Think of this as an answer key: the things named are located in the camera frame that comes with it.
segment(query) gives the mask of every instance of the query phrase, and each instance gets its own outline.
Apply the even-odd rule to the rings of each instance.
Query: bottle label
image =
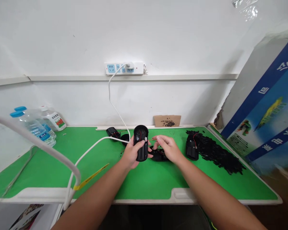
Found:
[[[42,125],[47,132],[51,131],[51,128],[47,124]]]
[[[54,127],[54,131],[62,131],[66,128],[65,122],[57,113],[53,113],[51,117],[44,117],[44,120],[47,122],[47,124],[49,124],[49,122],[52,124],[51,127]]]
[[[39,139],[41,139],[42,141],[46,141],[50,135],[47,132],[43,132],[42,134],[38,135]]]

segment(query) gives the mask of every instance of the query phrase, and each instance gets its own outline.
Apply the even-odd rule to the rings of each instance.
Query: forearm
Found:
[[[218,229],[266,229],[237,199],[185,157],[177,166]]]
[[[52,229],[97,229],[129,171],[122,161],[115,164],[67,209]]]

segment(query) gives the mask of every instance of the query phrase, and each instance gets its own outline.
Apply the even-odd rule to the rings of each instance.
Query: cardboard piece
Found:
[[[179,127],[181,116],[179,115],[156,115],[154,116],[155,126],[161,127]]]

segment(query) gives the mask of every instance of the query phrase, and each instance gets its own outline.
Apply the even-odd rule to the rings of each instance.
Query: black component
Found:
[[[195,139],[198,153],[204,160],[213,161],[215,165],[219,168],[223,167],[230,175],[242,174],[242,170],[246,169],[237,157],[223,149],[211,138],[196,131],[187,131],[187,134],[189,135],[187,141]]]
[[[124,135],[122,135],[121,136],[121,140],[122,141],[129,141],[129,134],[124,134]]]
[[[198,149],[196,149],[196,145],[193,139],[187,140],[186,155],[191,160],[198,160]]]
[[[146,138],[144,146],[138,150],[138,157],[137,157],[137,161],[145,161],[148,156],[148,129],[144,125],[138,125],[134,129],[133,135],[134,135],[134,142],[133,142],[134,145],[142,140],[145,140]]]
[[[169,161],[169,159],[166,157],[164,153],[164,149],[156,149],[153,150],[153,146],[150,146],[152,152],[149,154],[153,155],[152,160],[153,161]]]
[[[110,127],[107,130],[107,134],[111,137],[115,137],[117,139],[121,138],[121,133],[119,133],[114,127]]]

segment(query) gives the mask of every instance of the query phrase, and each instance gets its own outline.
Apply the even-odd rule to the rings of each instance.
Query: pile of black plastic parts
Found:
[[[246,169],[237,157],[223,149],[214,140],[197,131],[187,131],[188,140],[195,141],[198,153],[204,160],[213,161],[219,168],[223,167],[230,175],[241,173]]]

